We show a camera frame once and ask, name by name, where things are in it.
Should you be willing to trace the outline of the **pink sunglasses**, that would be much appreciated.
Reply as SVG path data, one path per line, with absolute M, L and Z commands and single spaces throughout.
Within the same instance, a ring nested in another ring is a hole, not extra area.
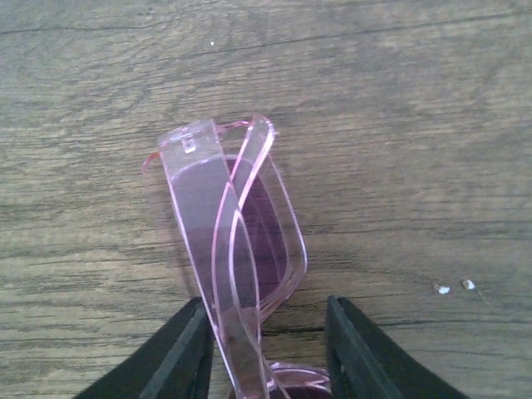
M 261 115 L 199 120 L 159 136 L 142 170 L 160 169 L 234 398 L 328 398 L 322 368 L 269 361 L 262 325 L 295 291 L 308 256 Z

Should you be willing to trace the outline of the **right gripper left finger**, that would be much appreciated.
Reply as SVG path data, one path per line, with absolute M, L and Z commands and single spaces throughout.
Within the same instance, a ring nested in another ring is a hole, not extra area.
M 77 398 L 206 398 L 214 336 L 201 298 L 192 298 L 141 347 Z

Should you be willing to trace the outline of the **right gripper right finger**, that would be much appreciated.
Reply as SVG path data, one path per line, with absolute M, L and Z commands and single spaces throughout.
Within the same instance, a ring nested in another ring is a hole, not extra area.
M 334 398 L 466 398 L 344 297 L 328 297 L 326 358 Z

